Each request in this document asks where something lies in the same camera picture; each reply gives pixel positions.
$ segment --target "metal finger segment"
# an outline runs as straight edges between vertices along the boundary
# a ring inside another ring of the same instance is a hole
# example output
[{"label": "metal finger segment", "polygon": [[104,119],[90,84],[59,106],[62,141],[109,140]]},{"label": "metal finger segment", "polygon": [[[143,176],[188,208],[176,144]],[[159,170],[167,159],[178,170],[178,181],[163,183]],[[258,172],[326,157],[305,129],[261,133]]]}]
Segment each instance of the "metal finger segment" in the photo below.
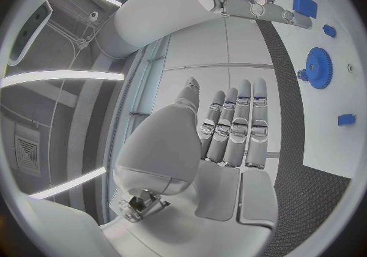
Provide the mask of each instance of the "metal finger segment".
[{"label": "metal finger segment", "polygon": [[246,166],[264,169],[268,142],[268,118],[267,88],[262,78],[255,81],[253,94],[253,115]]},{"label": "metal finger segment", "polygon": [[218,124],[220,113],[222,106],[224,104],[225,93],[223,91],[218,91],[215,93],[214,98],[212,100],[212,104],[210,104],[209,111],[207,114],[207,118],[204,119],[200,127],[199,137],[201,141],[201,158],[205,159],[207,155],[207,151],[212,141],[212,137],[214,134],[215,127]]},{"label": "metal finger segment", "polygon": [[212,142],[210,143],[207,157],[214,162],[222,162],[226,151],[234,108],[237,100],[237,89],[230,88],[224,101],[220,119],[215,127]]},{"label": "metal finger segment", "polygon": [[243,80],[239,87],[234,119],[231,125],[227,149],[224,154],[224,161],[229,166],[238,167],[242,164],[248,133],[250,101],[251,84],[248,80]]}]

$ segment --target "vent grille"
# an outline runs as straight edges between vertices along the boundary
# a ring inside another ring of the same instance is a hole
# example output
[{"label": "vent grille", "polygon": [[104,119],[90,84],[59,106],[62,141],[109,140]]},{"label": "vent grille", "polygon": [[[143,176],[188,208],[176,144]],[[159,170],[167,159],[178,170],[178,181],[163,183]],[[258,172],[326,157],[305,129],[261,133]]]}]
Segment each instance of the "vent grille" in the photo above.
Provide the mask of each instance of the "vent grille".
[{"label": "vent grille", "polygon": [[38,143],[15,135],[15,156],[20,171],[41,176],[38,149]]}]

